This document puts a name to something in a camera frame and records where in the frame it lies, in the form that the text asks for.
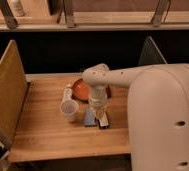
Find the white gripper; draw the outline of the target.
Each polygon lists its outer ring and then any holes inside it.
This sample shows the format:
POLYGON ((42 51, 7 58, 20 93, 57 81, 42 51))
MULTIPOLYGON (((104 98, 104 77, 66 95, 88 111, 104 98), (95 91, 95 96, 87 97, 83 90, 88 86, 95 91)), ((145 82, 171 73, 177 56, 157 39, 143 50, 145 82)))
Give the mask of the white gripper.
POLYGON ((91 86, 89 88, 89 104, 96 119, 102 118, 107 113, 107 106, 104 106, 107 99, 105 86, 91 86))

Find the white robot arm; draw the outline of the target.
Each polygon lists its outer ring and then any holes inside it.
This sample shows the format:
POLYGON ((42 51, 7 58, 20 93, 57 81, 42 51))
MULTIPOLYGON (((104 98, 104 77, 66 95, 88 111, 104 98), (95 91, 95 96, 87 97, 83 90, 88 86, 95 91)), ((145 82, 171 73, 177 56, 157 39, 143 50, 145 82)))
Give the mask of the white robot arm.
POLYGON ((106 104, 107 85, 128 89, 132 171, 189 171, 189 64, 118 70, 99 64, 83 80, 96 110, 106 104))

